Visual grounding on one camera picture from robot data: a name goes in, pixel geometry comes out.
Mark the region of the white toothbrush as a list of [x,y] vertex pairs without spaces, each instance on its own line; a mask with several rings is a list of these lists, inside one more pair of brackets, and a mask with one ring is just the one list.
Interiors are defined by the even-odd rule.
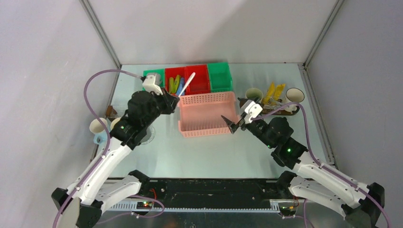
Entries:
[[187,87],[189,86],[189,84],[192,82],[192,80],[194,79],[195,75],[196,75],[195,72],[191,73],[189,79],[188,79],[187,81],[185,81],[184,91],[183,91],[183,94],[182,94],[182,95],[184,95],[185,90],[187,89]]

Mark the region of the white mug blue handle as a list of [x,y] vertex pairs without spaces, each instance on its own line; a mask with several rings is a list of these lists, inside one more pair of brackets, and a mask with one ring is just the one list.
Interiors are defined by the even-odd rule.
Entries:
[[108,121],[105,118],[100,118],[100,120],[106,126],[106,130],[97,119],[94,119],[89,125],[89,130],[94,135],[94,143],[97,145],[107,141],[107,132],[110,131]]

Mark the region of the brown wooden toothbrush holder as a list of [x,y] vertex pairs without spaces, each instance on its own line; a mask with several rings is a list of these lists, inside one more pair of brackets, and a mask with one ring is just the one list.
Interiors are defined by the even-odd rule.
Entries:
[[114,119],[118,118],[118,113],[117,111],[113,108],[112,105],[109,105],[106,109],[105,116],[107,119],[110,121],[113,121]]

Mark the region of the light green mug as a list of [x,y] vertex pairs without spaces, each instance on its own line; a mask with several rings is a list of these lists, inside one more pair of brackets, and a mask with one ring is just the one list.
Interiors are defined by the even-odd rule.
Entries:
[[260,103],[263,98],[263,93],[258,88],[249,88],[245,92],[245,98],[247,98],[249,100],[253,100],[256,103]]

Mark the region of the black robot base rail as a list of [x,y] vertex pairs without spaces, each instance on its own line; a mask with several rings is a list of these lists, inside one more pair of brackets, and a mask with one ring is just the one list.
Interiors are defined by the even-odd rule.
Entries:
[[151,178],[138,195],[159,200],[166,209],[270,209],[274,200],[295,197],[276,179]]

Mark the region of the cream mug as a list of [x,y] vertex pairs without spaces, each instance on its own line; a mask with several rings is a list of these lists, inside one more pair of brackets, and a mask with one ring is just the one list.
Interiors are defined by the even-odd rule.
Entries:
[[121,117],[118,117],[116,119],[114,119],[111,124],[110,124],[110,130],[113,130],[113,128],[115,127],[115,125],[121,120]]

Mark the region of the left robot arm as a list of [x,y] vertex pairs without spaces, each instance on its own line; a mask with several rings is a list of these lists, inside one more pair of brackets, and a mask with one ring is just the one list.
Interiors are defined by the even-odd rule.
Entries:
[[68,228],[92,228],[107,209],[121,200],[133,195],[148,196],[150,178],[140,171],[129,172],[109,188],[102,186],[117,165],[141,144],[152,123],[160,115],[174,113],[179,100],[165,89],[132,94],[125,114],[111,122],[104,151],[91,161],[75,182],[66,189],[53,191],[51,197],[58,208],[53,227],[62,227],[61,220],[72,211]]

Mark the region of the white mug dark rim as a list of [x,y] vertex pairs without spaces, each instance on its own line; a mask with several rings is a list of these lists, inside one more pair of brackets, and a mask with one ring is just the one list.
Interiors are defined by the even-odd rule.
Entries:
[[[289,88],[285,94],[285,103],[301,103],[305,99],[305,94],[298,88]],[[293,113],[298,109],[296,104],[288,105],[284,108],[285,111]]]

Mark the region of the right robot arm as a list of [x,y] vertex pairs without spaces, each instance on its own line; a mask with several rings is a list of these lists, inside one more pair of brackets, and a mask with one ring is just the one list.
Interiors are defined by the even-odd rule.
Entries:
[[262,107],[246,100],[237,123],[223,117],[231,133],[248,130],[268,148],[281,167],[289,168],[277,181],[277,194],[284,199],[302,197],[325,206],[343,217],[354,228],[375,228],[384,210],[384,187],[359,182],[312,153],[291,137],[294,132],[285,117],[264,121]]

